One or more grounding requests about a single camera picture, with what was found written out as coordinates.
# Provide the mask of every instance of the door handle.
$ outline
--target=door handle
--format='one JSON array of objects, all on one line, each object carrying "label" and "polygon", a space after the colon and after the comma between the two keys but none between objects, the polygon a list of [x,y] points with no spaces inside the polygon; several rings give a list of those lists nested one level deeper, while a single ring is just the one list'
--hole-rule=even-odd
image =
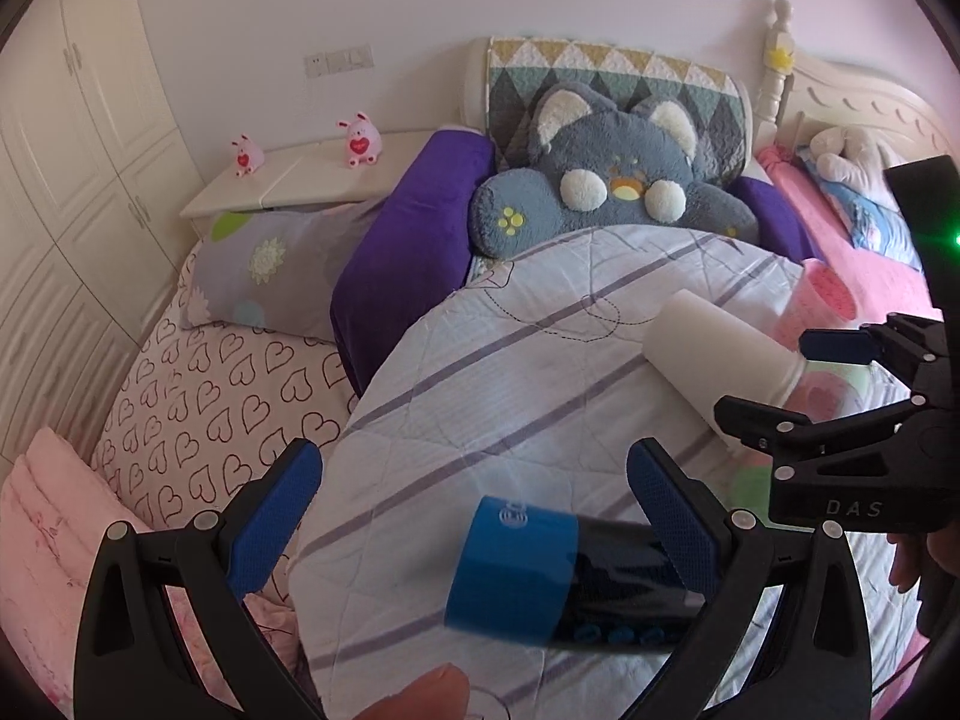
[{"label": "door handle", "polygon": [[140,225],[140,229],[141,230],[147,229],[146,226],[144,226],[142,218],[140,217],[140,213],[137,213],[136,208],[133,207],[133,203],[131,202],[127,203],[127,207],[128,209],[130,209],[130,212],[133,214],[133,218],[136,219],[136,223]]},{"label": "door handle", "polygon": [[152,221],[150,218],[150,211],[147,210],[146,204],[140,199],[139,194],[135,194],[133,199],[136,201],[137,207],[143,212],[143,215],[147,218],[147,221]]}]

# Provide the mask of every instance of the white striped comforter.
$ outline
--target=white striped comforter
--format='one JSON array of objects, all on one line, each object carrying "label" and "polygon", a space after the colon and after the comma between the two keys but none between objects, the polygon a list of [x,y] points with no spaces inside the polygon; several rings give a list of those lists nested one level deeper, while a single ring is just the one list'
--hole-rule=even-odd
[{"label": "white striped comforter", "polygon": [[[331,720],[448,661],[469,675],[474,720],[616,720],[663,658],[544,651],[443,627],[473,513],[489,494],[642,521],[624,463],[649,435],[722,488],[733,463],[647,364],[646,322],[686,288],[763,329],[798,272],[711,234],[603,228],[501,264],[421,319],[354,412],[301,525],[290,589]],[[884,402],[902,396],[877,389]],[[882,536],[851,544],[881,680],[906,647],[917,602],[888,586]],[[768,591],[718,699],[746,677],[775,600]]]}]

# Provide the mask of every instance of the light switch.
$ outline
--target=light switch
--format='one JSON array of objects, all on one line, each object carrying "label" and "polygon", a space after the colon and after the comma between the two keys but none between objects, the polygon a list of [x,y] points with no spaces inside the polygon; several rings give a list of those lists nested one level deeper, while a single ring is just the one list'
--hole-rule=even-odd
[{"label": "light switch", "polygon": [[330,52],[326,56],[326,66],[328,66],[330,73],[345,73],[350,69],[349,51]]},{"label": "light switch", "polygon": [[357,49],[357,52],[360,55],[359,67],[361,68],[371,68],[373,67],[373,51],[370,48],[369,43],[365,43],[363,46]]}]

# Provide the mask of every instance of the screw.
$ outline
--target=screw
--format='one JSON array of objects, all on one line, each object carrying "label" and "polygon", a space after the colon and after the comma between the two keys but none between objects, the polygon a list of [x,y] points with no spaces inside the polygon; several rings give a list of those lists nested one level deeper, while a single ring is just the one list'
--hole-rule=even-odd
[{"label": "screw", "polygon": [[217,512],[200,512],[193,518],[193,527],[198,531],[210,531],[217,527],[220,516]]},{"label": "screw", "polygon": [[840,538],[843,536],[843,528],[840,527],[839,522],[834,522],[832,519],[827,520],[823,524],[824,533],[826,533],[830,538]]},{"label": "screw", "polygon": [[731,514],[730,519],[741,531],[750,531],[757,526],[757,518],[750,514],[747,509],[738,509]]},{"label": "screw", "polygon": [[107,528],[107,538],[111,541],[120,541],[121,538],[126,536],[129,529],[130,527],[126,522],[114,522]]}]

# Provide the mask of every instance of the human finger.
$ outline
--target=human finger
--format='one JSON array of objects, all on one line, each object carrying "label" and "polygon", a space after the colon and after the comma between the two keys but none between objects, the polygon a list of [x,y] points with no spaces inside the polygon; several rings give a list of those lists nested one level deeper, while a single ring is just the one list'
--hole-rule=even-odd
[{"label": "human finger", "polygon": [[923,561],[923,541],[915,536],[903,536],[896,543],[896,554],[890,568],[890,584],[901,593],[906,593],[920,581],[920,566]]},{"label": "human finger", "polygon": [[445,664],[410,683],[401,693],[364,709],[356,720],[464,720],[469,698],[467,675]]}]

